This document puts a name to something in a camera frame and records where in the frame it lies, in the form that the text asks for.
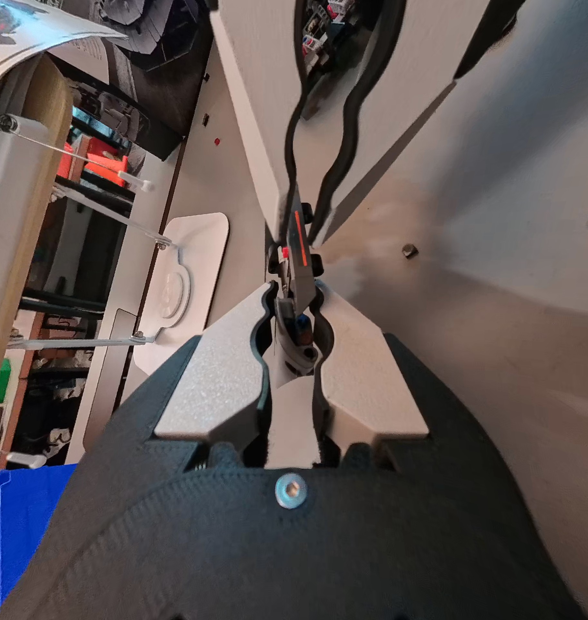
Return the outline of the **white base book stand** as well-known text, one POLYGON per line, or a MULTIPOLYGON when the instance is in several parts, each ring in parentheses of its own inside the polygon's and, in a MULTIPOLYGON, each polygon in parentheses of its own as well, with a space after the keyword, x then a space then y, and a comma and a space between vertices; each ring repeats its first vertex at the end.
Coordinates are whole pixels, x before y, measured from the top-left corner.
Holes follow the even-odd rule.
POLYGON ((100 405, 97 390, 105 386, 111 397, 117 394, 121 370, 106 366, 117 350, 146 348, 138 353, 137 366, 145 373, 157 370, 193 336, 205 329, 222 258, 229 236, 229 222, 223 213, 208 213, 175 218, 158 234, 151 225, 114 213, 96 200, 84 197, 84 205, 122 225, 139 232, 153 242, 164 244, 147 285, 146 301, 139 316, 141 332, 130 334, 110 330, 101 339, 28 339, 11 338, 13 319, 19 310, 21 293, 28 272, 28 260, 35 250, 46 208, 53 195, 82 198, 78 190, 54 181, 64 150, 64 129, 70 128, 70 90, 58 68, 48 57, 37 60, 34 75, 26 91, 24 106, 34 118, 10 114, 17 129, 0 129, 0 371, 5 353, 41 351, 45 348, 93 348, 101 360, 100 374, 91 366, 86 391, 92 399, 79 411, 76 436, 70 443, 67 462, 77 462, 100 436, 113 412, 100 405))

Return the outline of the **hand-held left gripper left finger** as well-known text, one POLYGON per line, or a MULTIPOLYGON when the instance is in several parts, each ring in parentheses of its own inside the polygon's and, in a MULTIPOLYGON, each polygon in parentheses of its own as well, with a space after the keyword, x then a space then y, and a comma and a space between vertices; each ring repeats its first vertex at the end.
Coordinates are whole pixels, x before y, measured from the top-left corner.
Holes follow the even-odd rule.
POLYGON ((266 450, 272 392, 263 354, 278 291, 273 280, 262 284, 199 337, 156 424, 158 438, 266 450))

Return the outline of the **blue storage bin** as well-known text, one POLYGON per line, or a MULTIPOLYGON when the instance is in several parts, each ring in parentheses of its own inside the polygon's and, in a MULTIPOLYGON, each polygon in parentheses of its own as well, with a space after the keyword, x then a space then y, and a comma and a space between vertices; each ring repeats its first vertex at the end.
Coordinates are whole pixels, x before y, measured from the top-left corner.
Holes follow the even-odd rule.
POLYGON ((26 570, 75 468, 0 471, 0 606, 26 570))

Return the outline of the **dark printed lego box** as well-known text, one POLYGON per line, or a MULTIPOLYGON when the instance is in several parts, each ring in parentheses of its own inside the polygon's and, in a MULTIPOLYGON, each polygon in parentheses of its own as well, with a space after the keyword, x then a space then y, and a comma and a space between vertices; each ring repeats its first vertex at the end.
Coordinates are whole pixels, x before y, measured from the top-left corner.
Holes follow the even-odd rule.
POLYGON ((189 132, 212 46, 206 1, 48 1, 122 38, 50 51, 73 106, 160 160, 189 132))

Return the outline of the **grey black lego technic model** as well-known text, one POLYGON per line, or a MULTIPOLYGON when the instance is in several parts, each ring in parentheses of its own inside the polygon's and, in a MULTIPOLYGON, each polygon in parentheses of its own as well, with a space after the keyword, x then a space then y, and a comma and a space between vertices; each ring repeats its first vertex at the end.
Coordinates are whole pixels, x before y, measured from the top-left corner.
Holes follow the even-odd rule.
POLYGON ((268 250, 267 274, 278 278, 280 290, 274 301, 276 358, 286 376, 311 376, 319 353, 314 345, 313 322, 307 314, 316 298, 316 276, 321 259, 313 256, 307 225, 313 209, 300 200, 295 189, 282 241, 268 250))

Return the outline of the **red storage bin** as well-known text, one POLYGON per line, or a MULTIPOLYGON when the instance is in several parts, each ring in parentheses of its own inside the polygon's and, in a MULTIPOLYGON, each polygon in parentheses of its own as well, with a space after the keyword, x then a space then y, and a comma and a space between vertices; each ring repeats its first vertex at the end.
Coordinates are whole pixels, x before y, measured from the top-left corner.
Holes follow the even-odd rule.
POLYGON ((127 183, 119 176, 128 172, 128 157, 102 140, 80 133, 73 142, 65 142, 57 175, 77 182, 83 173, 99 176, 125 188, 127 183))

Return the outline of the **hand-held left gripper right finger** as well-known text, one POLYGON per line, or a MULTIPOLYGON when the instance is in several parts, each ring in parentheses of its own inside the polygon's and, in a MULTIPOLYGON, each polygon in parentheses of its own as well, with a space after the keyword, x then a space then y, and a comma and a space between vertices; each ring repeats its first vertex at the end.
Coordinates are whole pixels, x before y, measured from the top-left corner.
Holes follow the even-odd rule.
POLYGON ((322 457, 343 458, 353 445, 375 454, 387 441, 427 438, 383 331, 321 280, 315 289, 312 412, 322 457))

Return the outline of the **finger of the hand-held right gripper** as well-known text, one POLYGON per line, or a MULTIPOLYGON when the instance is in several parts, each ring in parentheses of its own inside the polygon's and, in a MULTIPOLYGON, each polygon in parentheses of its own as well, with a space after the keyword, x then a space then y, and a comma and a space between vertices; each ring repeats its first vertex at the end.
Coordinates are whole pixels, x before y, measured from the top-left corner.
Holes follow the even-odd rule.
POLYGON ((293 138, 303 87, 299 1, 210 1, 210 22, 253 185, 274 242, 296 189, 293 138))
POLYGON ((375 45, 344 100, 340 149, 310 230, 321 245, 354 213, 454 88, 488 1, 385 1, 375 45))

